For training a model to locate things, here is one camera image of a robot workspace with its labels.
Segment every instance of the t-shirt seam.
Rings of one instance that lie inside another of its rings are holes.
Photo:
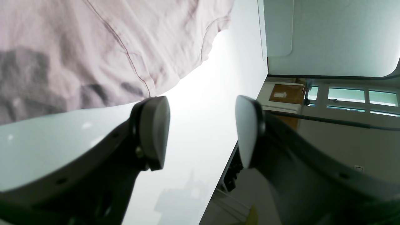
[[[213,21],[207,26],[206,32],[204,33],[204,36],[203,36],[203,41],[202,41],[202,43],[201,43],[201,50],[200,50],[200,60],[201,60],[202,62],[203,62],[204,39],[205,39],[206,36],[207,36],[208,30],[210,29],[211,25],[213,25],[215,22],[217,22],[217,21],[220,22],[220,21],[225,21],[225,20],[230,20],[230,17],[229,17],[229,16],[219,17],[219,18],[213,20]]]
[[[121,47],[123,47],[123,48],[125,49],[125,52],[124,52],[124,53],[126,54],[126,57],[127,57],[128,61],[129,61],[129,64],[131,65],[132,69],[134,70],[136,76],[137,76],[137,77],[140,79],[140,81],[142,81],[143,84],[146,86],[148,95],[149,95],[149,97],[151,97],[150,89],[149,89],[149,87],[147,86],[147,83],[139,76],[139,74],[138,74],[138,72],[137,72],[137,70],[136,70],[136,68],[135,68],[135,65],[133,64],[133,61],[132,61],[132,59],[131,59],[131,57],[130,57],[130,55],[129,55],[129,53],[128,53],[128,49],[127,49],[127,47],[125,46],[124,42],[122,41],[122,38],[120,37],[120,35],[118,35],[118,33],[115,31],[114,27],[111,26],[110,22],[107,22],[107,21],[100,15],[100,13],[98,12],[98,10],[93,6],[93,4],[92,4],[89,0],[84,0],[84,1],[86,1],[86,2],[92,7],[92,9],[94,10],[95,14],[106,24],[106,26],[107,26],[108,28],[110,28],[110,30],[111,30],[112,33],[115,35],[115,37],[117,37],[117,39],[118,39],[117,41],[121,44]]]

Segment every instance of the yellow object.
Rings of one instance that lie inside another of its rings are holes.
[[[250,213],[247,216],[246,225],[258,225],[258,214],[254,205],[252,205]]]

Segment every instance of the white ceiling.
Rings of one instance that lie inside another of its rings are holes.
[[[265,0],[264,11],[269,74],[382,77],[399,62],[399,0]]]

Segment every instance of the electrical outlet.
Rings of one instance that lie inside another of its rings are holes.
[[[363,166],[354,165],[354,169],[357,170],[360,173],[364,173],[364,167]]]

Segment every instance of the screw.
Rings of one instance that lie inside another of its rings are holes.
[[[142,148],[141,148],[140,146],[137,146],[137,147],[136,147],[135,153],[136,153],[136,156],[137,156],[138,158],[143,158],[143,156],[144,156],[143,150],[142,150]]]

